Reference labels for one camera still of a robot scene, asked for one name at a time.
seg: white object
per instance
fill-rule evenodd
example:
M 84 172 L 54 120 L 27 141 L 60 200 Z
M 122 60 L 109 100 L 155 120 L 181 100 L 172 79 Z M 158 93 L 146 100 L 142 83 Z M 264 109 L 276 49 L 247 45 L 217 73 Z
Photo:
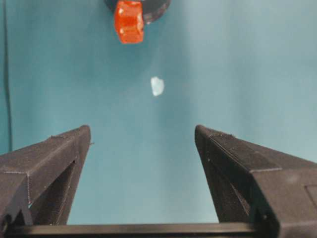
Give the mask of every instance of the white object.
M 159 79 L 158 77 L 152 77 L 151 87 L 152 87 L 153 96 L 157 97 L 161 95 L 164 91 L 164 80 Z

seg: black cable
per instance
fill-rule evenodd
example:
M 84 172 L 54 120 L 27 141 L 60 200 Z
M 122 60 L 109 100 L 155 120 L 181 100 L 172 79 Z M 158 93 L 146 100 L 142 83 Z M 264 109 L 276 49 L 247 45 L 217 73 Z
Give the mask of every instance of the black cable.
M 5 103 L 8 120 L 8 148 L 12 151 L 12 116 L 11 116 L 11 101 L 9 90 L 9 54 L 8 54 L 8 30 L 6 17 L 6 0 L 2 0 L 3 8 L 3 36 L 4 36 L 4 63 L 3 63 L 3 84 L 5 93 Z

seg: orange object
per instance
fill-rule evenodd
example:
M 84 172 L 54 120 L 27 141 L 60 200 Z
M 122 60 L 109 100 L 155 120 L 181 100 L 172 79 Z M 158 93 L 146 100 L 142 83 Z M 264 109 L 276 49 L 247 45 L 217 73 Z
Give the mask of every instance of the orange object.
M 114 12 L 114 27 L 122 43 L 136 44 L 143 41 L 142 14 L 140 1 L 118 1 Z

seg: teal background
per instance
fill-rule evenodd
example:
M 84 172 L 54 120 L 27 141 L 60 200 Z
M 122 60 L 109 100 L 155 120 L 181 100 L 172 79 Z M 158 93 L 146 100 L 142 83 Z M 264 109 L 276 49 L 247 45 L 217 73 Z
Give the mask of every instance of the teal background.
M 317 162 L 315 0 L 173 0 L 128 46 L 102 0 L 7 0 L 7 15 L 13 148 L 92 130 L 71 224 L 217 221 L 199 123 Z

